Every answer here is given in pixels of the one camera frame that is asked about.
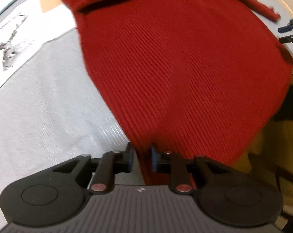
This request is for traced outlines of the dark red knit garment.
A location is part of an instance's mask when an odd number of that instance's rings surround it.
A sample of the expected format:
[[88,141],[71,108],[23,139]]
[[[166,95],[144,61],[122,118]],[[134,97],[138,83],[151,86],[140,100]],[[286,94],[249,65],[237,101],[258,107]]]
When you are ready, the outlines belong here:
[[231,165],[281,106],[293,59],[261,21],[257,0],[62,0],[89,77],[136,148]]

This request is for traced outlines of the grey printed bed sheet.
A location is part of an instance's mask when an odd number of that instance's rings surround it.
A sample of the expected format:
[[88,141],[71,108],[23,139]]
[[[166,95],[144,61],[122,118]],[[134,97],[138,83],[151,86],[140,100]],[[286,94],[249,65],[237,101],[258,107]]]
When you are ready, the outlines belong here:
[[[261,17],[278,39],[278,26],[289,19],[286,10],[276,0],[257,1],[280,15],[276,22]],[[100,157],[131,143],[89,77],[75,17],[62,0],[48,12],[50,20],[43,18],[33,30],[33,15],[21,14],[17,37],[44,36],[48,24],[62,29],[66,19],[60,9],[73,28],[43,44],[0,88],[0,194],[15,180],[70,158]],[[293,59],[293,45],[283,46]],[[130,180],[144,181],[139,160]],[[0,230],[5,223],[0,209]]]

